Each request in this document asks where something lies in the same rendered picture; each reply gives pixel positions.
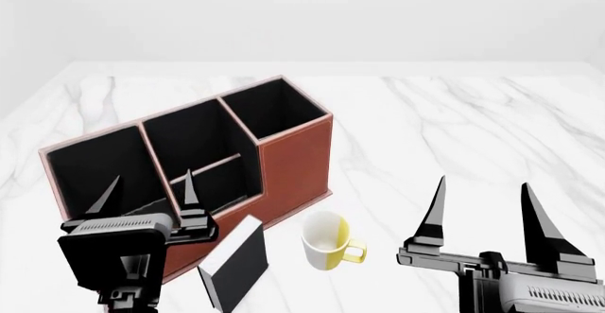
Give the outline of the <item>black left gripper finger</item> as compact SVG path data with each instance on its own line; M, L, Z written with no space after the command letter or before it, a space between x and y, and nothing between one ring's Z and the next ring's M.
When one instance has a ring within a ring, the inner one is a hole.
M61 230L75 230L84 221L96 218L115 216L119 211L117 204L120 200L120 176L116 176L110 186L104 191L99 199L85 212L65 221L60 226Z
M207 229L208 214L199 201L190 169L185 173L182 194L183 204L180 206L181 227L184 230Z

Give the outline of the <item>white and yellow mug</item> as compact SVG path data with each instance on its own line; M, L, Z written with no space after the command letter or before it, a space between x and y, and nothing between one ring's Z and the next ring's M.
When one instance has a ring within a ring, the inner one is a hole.
M333 270L341 261L362 264L367 256L367 245L351 238L348 221L329 211L307 217L302 243L308 263L316 270Z

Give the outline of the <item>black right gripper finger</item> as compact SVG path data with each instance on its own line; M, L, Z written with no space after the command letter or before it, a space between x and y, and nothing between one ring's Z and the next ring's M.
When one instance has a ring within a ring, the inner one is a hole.
M446 193L445 176L442 176L431 204L416 233L405 241L407 252L439 255L444 245L443 213Z
M521 185L526 260L560 277L596 283L596 261L567 241L529 183Z

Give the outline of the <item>black and white box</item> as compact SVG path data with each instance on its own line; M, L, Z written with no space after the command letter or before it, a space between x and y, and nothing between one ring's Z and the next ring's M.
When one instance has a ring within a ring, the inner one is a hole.
M268 269L262 221L246 216L204 258L199 275L214 309L232 313Z

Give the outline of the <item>brown leather desk caddy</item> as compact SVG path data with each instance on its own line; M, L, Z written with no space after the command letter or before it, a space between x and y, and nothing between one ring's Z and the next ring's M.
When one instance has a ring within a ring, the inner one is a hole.
M244 216L271 226L329 195L332 114L286 77L188 102L40 150L62 218L108 187L113 213L181 223L184 185L226 235Z

